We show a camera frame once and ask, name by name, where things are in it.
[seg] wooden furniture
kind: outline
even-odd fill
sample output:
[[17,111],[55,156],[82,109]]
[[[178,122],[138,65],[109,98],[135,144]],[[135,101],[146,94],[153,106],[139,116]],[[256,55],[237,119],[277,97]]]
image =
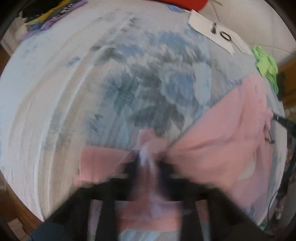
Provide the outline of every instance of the wooden furniture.
[[6,53],[6,51],[0,46],[0,76],[9,61],[9,55]]
[[296,57],[279,67],[279,74],[284,73],[283,105],[284,109],[296,106]]
[[14,205],[16,215],[22,223],[24,231],[29,235],[42,222],[22,203],[9,186],[7,187],[7,191],[12,200],[11,205]]

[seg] wooden floor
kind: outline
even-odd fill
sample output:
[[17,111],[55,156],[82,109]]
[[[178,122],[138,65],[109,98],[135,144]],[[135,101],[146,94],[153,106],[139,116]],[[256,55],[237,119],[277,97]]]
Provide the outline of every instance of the wooden floor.
[[42,222],[19,200],[10,187],[0,191],[0,216],[6,222],[18,218],[26,234],[30,235]]

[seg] black ring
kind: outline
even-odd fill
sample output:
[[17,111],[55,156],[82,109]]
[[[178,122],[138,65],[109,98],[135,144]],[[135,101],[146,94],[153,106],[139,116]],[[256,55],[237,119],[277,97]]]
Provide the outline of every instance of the black ring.
[[225,40],[227,40],[227,41],[231,41],[231,37],[229,36],[229,34],[228,33],[225,33],[224,31],[221,31],[220,32],[220,35],[221,35],[221,37],[222,38],[224,38]]

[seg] green cloth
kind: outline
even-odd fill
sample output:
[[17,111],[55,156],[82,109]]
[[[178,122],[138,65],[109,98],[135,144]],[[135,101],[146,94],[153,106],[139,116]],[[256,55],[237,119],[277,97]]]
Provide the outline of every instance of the green cloth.
[[277,87],[276,75],[279,73],[276,62],[273,57],[268,56],[267,53],[258,45],[253,48],[254,56],[257,60],[256,67],[262,76],[266,76],[269,80],[274,92],[279,93]]

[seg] red pillow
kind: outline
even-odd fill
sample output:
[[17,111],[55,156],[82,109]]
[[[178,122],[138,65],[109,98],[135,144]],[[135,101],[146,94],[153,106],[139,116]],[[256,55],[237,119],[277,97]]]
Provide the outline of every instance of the red pillow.
[[195,11],[199,11],[206,5],[207,0],[160,0],[160,2],[170,3],[188,10],[194,9]]

